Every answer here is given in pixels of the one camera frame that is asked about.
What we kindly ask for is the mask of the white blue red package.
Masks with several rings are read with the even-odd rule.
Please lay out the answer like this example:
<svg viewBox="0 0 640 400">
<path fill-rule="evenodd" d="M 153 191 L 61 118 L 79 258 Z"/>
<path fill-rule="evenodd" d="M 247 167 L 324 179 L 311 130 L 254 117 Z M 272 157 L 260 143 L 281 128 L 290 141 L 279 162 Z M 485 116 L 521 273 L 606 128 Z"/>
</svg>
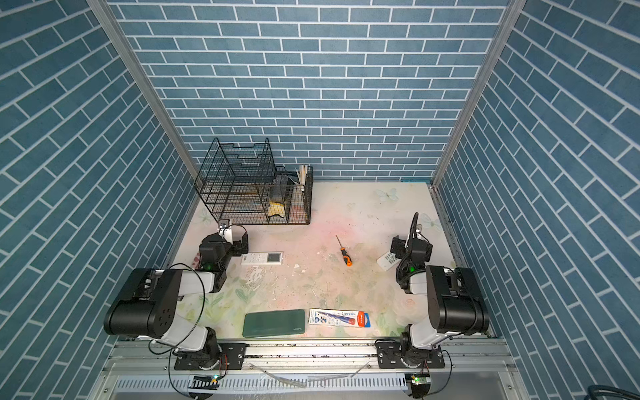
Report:
<svg viewBox="0 0 640 400">
<path fill-rule="evenodd" d="M 347 328 L 370 328 L 370 318 L 363 311 L 331 310 L 311 308 L 308 323 Z"/>
</svg>

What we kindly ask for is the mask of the green flat case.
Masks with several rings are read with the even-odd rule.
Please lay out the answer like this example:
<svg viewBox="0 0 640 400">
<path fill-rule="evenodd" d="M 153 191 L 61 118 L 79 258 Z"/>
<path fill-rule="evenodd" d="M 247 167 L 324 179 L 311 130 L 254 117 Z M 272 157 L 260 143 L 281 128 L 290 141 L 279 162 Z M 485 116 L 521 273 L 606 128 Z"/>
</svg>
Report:
<svg viewBox="0 0 640 400">
<path fill-rule="evenodd" d="M 267 338 L 305 333 L 305 310 L 291 309 L 248 313 L 243 324 L 244 338 Z"/>
</svg>

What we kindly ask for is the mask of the white remote control with screen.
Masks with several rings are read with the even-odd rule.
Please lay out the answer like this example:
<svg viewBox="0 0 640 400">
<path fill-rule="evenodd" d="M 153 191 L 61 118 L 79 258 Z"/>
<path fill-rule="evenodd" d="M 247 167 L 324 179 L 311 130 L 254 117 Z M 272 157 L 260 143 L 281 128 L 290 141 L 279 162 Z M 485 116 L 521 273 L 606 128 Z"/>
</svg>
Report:
<svg viewBox="0 0 640 400">
<path fill-rule="evenodd" d="M 281 265 L 283 253 L 256 252 L 247 253 L 242 256 L 241 264 L 248 266 L 270 266 Z"/>
</svg>

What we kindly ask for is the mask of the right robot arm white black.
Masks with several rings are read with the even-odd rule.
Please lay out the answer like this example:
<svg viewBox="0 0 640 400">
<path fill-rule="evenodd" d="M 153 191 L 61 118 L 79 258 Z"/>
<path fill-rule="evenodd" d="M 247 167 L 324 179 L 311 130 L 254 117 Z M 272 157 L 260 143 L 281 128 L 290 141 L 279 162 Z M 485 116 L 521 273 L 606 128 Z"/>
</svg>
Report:
<svg viewBox="0 0 640 400">
<path fill-rule="evenodd" d="M 406 294 L 427 299 L 428 317 L 406 326 L 398 339 L 374 343 L 381 369 L 444 368 L 442 344 L 455 337 L 486 333 L 488 308 L 473 270 L 429 265 L 433 245 L 415 233 L 392 239 L 399 261 L 396 282 Z"/>
</svg>

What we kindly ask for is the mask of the orange black screwdriver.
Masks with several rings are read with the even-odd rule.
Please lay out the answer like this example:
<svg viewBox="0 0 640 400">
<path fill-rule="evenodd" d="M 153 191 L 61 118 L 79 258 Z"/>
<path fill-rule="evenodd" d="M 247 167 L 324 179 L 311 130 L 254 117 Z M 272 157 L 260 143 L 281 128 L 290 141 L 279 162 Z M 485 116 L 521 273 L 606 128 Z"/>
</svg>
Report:
<svg viewBox="0 0 640 400">
<path fill-rule="evenodd" d="M 340 252 L 343 258 L 344 263 L 348 266 L 351 267 L 353 266 L 353 260 L 351 259 L 348 251 L 346 250 L 345 246 L 342 245 L 342 242 L 340 241 L 339 237 L 336 236 L 336 240 L 338 241 L 338 244 L 340 246 Z"/>
</svg>

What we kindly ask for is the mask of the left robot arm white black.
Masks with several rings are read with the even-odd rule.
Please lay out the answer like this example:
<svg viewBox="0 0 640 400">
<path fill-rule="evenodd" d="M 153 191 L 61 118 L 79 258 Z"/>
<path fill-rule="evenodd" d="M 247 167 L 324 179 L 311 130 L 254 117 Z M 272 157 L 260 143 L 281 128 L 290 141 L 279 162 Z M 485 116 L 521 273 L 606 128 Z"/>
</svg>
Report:
<svg viewBox="0 0 640 400">
<path fill-rule="evenodd" d="M 178 301 L 200 295 L 197 313 L 204 315 L 207 295 L 218 293 L 227 279 L 232 258 L 248 253 L 248 234 L 233 238 L 231 228 L 206 236 L 198 250 L 195 268 L 176 263 L 164 270 L 136 268 L 125 281 L 103 322 L 113 336 L 147 337 L 167 347 L 178 371 L 240 370 L 247 346 L 221 344 L 213 328 L 191 323 L 177 315 Z"/>
</svg>

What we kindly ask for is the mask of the yellow item in basket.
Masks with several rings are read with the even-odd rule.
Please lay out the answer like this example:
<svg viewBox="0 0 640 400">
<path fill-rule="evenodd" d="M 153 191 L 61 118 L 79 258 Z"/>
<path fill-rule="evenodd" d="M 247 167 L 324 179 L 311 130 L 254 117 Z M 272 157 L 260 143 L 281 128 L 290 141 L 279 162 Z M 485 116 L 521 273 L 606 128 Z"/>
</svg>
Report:
<svg viewBox="0 0 640 400">
<path fill-rule="evenodd" d="M 286 218 L 286 202 L 284 200 L 270 199 L 267 215 L 268 218 Z"/>
</svg>

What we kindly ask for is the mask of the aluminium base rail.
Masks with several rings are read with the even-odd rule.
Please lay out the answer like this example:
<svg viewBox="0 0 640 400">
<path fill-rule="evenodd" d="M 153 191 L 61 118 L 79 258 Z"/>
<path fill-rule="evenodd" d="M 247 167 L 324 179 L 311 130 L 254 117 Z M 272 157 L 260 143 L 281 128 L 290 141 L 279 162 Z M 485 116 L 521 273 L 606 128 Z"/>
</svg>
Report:
<svg viewBox="0 0 640 400">
<path fill-rule="evenodd" d="M 432 350 L 391 338 L 224 340 L 207 371 L 120 342 L 94 399 L 524 399 L 505 341 L 457 336 Z"/>
</svg>

